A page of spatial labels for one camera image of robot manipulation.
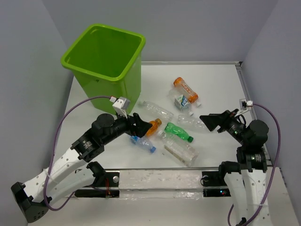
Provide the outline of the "large clear white capped bottle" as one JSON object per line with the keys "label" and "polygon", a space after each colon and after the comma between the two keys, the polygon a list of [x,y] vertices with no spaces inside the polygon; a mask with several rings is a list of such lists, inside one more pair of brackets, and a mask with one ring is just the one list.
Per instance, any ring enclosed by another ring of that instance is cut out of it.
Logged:
{"label": "large clear white capped bottle", "polygon": [[186,167],[192,167],[198,157],[198,152],[188,142],[180,139],[177,135],[160,130],[157,137],[161,140],[164,148]]}

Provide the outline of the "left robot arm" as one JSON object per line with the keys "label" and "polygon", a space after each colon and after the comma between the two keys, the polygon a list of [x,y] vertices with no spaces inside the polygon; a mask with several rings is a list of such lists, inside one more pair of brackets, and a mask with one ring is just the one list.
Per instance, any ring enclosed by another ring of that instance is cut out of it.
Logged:
{"label": "left robot arm", "polygon": [[11,186],[11,191],[26,221],[33,223],[43,217],[61,197],[82,186],[99,186],[105,170],[93,161],[104,151],[105,145],[123,135],[143,137],[151,124],[139,114],[116,119],[108,113],[100,114],[79,139],[53,164],[34,178]]}

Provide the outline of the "clear bottle blue cap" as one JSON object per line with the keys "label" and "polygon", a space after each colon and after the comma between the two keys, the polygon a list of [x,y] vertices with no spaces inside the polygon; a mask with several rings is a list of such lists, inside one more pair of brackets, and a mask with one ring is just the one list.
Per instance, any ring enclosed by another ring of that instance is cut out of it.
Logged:
{"label": "clear bottle blue cap", "polygon": [[147,137],[131,136],[130,141],[136,146],[150,153],[154,153],[156,151],[156,147]]}

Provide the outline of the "green plastic bottle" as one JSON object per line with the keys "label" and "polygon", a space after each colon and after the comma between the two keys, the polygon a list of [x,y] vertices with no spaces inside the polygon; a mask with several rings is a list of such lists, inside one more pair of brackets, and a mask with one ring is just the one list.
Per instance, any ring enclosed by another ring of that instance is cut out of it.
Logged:
{"label": "green plastic bottle", "polygon": [[168,122],[166,127],[164,128],[164,131],[166,133],[172,133],[174,135],[177,135],[179,138],[181,138],[184,141],[187,141],[191,143],[194,138],[188,134],[183,128],[176,126],[175,124]]}

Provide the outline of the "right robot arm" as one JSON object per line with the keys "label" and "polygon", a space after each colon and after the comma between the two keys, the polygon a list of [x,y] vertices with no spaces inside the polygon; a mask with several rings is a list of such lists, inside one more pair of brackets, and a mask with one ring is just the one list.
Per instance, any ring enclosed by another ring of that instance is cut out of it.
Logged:
{"label": "right robot arm", "polygon": [[238,110],[201,115],[209,131],[228,132],[240,143],[237,161],[223,161],[216,173],[217,181],[227,185],[238,226],[271,226],[266,191],[268,188],[267,160],[263,146],[268,140],[269,128],[261,120],[248,125]]}

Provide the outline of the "small orange juice bottle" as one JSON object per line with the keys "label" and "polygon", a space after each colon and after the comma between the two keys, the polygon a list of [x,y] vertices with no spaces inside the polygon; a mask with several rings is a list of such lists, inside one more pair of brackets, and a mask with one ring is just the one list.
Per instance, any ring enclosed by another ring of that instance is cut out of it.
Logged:
{"label": "small orange juice bottle", "polygon": [[158,130],[158,128],[162,125],[162,121],[161,121],[161,119],[157,118],[153,121],[150,121],[149,123],[152,125],[152,127],[146,133],[147,138],[149,138],[155,134],[155,132]]}

